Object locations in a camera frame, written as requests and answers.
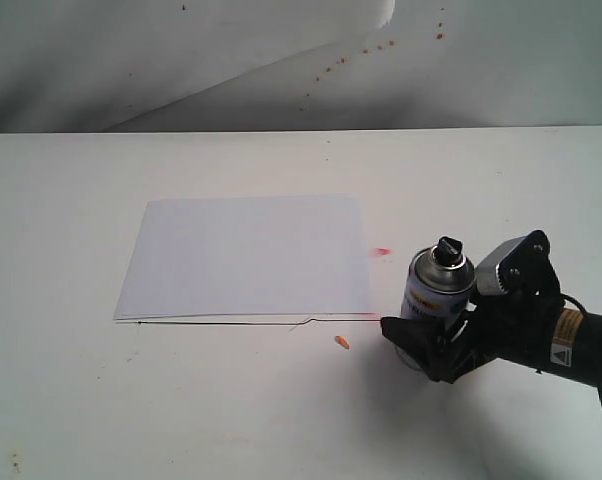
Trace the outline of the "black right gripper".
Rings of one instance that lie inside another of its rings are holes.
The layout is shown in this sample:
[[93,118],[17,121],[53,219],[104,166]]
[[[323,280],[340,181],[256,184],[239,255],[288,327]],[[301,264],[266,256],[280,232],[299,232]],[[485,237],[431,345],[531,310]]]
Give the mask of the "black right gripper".
[[564,368],[550,362],[550,344],[563,309],[559,289],[520,289],[480,296],[452,323],[386,316],[380,326],[399,359],[434,382],[452,384],[495,359],[562,377]]

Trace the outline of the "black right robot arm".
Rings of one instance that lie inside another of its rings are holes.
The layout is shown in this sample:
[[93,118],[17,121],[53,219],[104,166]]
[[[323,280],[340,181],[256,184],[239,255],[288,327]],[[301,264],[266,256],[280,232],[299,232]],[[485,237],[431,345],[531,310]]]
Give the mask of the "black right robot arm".
[[380,320],[382,335],[434,382],[454,383],[495,359],[602,387],[602,315],[569,309],[565,295],[519,290],[474,296],[449,330],[437,320]]

